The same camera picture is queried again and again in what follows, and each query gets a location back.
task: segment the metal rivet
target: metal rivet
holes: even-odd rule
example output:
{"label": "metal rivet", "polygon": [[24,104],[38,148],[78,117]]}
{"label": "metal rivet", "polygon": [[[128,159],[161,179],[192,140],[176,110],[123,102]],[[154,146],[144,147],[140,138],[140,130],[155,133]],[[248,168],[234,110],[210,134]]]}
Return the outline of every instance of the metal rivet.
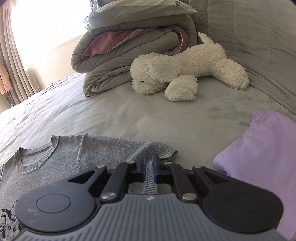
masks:
{"label": "metal rivet", "polygon": [[182,198],[187,201],[193,201],[197,198],[197,196],[194,193],[184,193]]}
{"label": "metal rivet", "polygon": [[106,192],[101,195],[101,198],[104,200],[112,200],[116,198],[116,194],[114,192]]}

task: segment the purple towel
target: purple towel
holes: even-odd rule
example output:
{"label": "purple towel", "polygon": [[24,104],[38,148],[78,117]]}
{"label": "purple towel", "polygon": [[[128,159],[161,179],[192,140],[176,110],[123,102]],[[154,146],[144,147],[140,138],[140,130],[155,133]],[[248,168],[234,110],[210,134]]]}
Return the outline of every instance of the purple towel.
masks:
{"label": "purple towel", "polygon": [[284,204],[277,231],[296,231],[296,123],[275,111],[255,112],[243,138],[213,161],[229,176],[275,193]]}

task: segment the wall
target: wall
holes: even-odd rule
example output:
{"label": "wall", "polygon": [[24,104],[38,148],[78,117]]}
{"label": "wall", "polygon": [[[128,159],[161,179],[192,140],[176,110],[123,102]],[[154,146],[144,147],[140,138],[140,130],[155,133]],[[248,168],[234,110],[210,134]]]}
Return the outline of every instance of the wall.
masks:
{"label": "wall", "polygon": [[0,94],[0,113],[10,108],[9,103],[6,101],[5,96]]}
{"label": "wall", "polygon": [[59,45],[44,56],[41,61],[29,67],[40,89],[75,73],[71,67],[71,56],[80,38],[81,36],[78,36]]}

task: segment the pink blanket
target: pink blanket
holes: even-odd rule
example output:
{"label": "pink blanket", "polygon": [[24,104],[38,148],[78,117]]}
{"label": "pink blanket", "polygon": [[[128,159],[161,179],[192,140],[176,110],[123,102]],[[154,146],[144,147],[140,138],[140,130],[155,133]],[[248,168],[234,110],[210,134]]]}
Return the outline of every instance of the pink blanket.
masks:
{"label": "pink blanket", "polygon": [[98,35],[90,43],[87,49],[82,54],[82,60],[87,57],[92,57],[95,54],[104,54],[110,50],[120,46],[122,43],[128,41],[129,39],[144,35],[152,30],[163,30],[165,28],[171,28],[174,32],[178,34],[179,40],[181,41],[181,47],[179,53],[184,51],[188,43],[188,35],[184,29],[178,26],[169,26],[169,27],[151,27],[151,28],[138,28],[128,31],[109,31],[103,34]]}

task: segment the stuffed animal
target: stuffed animal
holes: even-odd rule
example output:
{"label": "stuffed animal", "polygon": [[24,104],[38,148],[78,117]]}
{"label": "stuffed animal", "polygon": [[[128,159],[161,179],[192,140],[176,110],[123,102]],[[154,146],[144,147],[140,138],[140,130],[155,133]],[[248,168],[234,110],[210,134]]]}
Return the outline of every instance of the stuffed animal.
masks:
{"label": "stuffed animal", "polygon": [[198,33],[203,44],[174,56],[150,53],[136,58],[131,65],[132,86],[136,93],[150,95],[165,91],[171,101],[194,100],[197,78],[212,75],[233,89],[245,90],[249,84],[244,68],[227,59],[220,44]]}

